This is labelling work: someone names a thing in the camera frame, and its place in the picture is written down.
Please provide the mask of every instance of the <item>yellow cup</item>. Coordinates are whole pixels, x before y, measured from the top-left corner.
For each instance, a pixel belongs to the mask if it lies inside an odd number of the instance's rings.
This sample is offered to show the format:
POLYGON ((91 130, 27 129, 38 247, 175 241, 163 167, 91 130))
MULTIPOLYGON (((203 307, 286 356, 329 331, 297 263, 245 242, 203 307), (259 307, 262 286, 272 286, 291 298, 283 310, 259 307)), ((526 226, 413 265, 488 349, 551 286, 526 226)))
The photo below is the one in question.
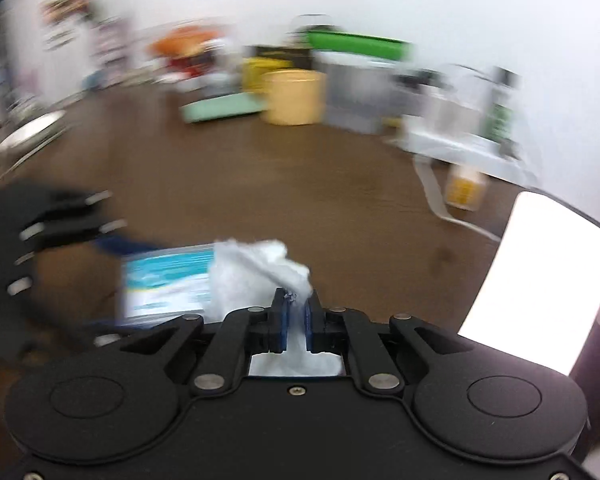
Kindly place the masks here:
POLYGON ((267 123, 296 126, 318 123, 324 112, 324 74, 314 70, 278 70, 264 75, 267 123))

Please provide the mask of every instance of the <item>bottle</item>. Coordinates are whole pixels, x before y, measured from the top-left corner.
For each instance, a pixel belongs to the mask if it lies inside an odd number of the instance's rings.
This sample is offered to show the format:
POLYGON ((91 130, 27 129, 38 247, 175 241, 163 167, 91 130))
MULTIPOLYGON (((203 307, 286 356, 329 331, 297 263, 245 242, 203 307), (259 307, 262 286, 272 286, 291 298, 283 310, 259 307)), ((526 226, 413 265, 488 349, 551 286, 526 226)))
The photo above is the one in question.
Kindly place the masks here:
POLYGON ((512 110, 510 108, 513 85, 516 75, 509 70, 498 67, 493 81, 491 100, 484 118, 481 136, 501 143, 509 139, 512 110))

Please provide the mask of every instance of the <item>brown table surface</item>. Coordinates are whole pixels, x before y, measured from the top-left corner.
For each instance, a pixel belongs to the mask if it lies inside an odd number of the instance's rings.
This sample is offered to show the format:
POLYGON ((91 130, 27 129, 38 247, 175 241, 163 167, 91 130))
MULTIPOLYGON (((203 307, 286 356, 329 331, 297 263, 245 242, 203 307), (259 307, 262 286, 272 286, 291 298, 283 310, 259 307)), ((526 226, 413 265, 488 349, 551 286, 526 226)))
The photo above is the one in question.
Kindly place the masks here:
MULTIPOLYGON (((68 109, 70 133, 15 177, 109 189, 110 217, 160 246, 277 238, 308 265, 325 306, 386 321, 409 312, 457 330, 497 245, 429 210, 411 155, 386 137, 257 116, 184 124, 187 97, 110 88, 68 109)), ((436 165, 443 183, 446 168, 436 165)), ((520 188, 492 179, 480 211, 459 218, 502 234, 520 188)), ((112 316, 120 262, 92 244, 38 257, 36 294, 76 322, 112 316)), ((17 373, 0 366, 0 467, 12 460, 1 406, 17 373)))

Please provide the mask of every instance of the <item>blue and white package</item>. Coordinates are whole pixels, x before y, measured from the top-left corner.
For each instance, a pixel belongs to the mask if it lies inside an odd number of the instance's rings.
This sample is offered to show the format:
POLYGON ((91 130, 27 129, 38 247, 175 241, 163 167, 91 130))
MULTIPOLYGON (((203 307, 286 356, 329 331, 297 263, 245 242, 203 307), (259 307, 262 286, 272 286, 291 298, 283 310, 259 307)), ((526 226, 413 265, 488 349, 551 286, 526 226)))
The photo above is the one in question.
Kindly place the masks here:
POLYGON ((184 312, 202 314, 211 302, 212 245, 135 254, 123 266, 122 317, 163 322, 184 312))

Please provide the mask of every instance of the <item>wire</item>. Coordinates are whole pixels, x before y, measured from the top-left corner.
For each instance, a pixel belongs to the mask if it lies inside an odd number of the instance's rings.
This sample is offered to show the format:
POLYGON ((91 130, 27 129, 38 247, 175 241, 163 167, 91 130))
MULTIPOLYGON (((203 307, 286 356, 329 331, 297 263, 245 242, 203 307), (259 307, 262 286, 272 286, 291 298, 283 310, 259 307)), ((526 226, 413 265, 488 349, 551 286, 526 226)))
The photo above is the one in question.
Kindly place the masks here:
POLYGON ((442 220, 445 220, 446 222, 471 229, 471 231, 481 234, 482 236, 485 236, 494 242, 500 242, 502 240, 502 238, 491 233, 490 231, 487 231, 486 229, 451 216, 449 211, 446 210, 445 201, 442 197, 442 192, 440 190, 440 186, 438 185, 436 175, 433 173, 433 169, 431 168, 431 158, 429 156, 414 154, 413 167, 422 183, 424 195, 427 199, 427 203, 429 204, 429 208, 434 215, 442 220))

